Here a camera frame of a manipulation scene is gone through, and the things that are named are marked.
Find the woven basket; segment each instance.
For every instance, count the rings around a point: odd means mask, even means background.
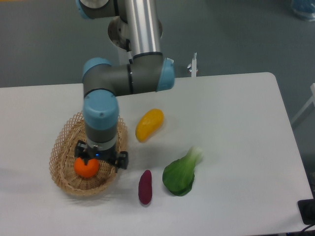
[[[77,175],[73,165],[74,149],[78,142],[86,142],[82,113],[73,116],[64,125],[52,149],[49,170],[55,184],[64,192],[77,196],[90,196],[104,191],[115,179],[116,169],[105,161],[99,161],[98,173],[91,178]],[[119,117],[117,124],[116,151],[126,151],[127,127]]]

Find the white table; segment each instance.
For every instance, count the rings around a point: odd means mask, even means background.
[[[119,97],[130,163],[104,194],[63,193],[48,163],[82,85],[0,89],[0,235],[247,236],[304,228],[297,201],[312,198],[275,77],[270,73],[176,79],[172,90]],[[134,136],[151,108],[165,114],[147,143]],[[170,196],[162,172],[192,145],[204,150],[192,191]],[[138,201],[153,174],[149,207]]]

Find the orange fruit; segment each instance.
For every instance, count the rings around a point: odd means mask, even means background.
[[[91,178],[95,176],[99,169],[99,162],[97,159],[91,159],[88,164],[85,165],[84,161],[78,157],[74,162],[74,171],[79,176],[84,178]]]

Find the fake vegetable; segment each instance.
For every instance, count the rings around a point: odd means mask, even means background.
[[[195,178],[195,166],[201,159],[201,149],[191,147],[186,156],[165,167],[162,177],[165,187],[176,196],[189,193]]]
[[[140,178],[138,195],[144,205],[149,204],[152,199],[152,174],[149,170],[146,170]]]

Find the metal arm tube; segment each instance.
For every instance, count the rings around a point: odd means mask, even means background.
[[[155,0],[126,0],[126,12],[132,54],[161,52]]]

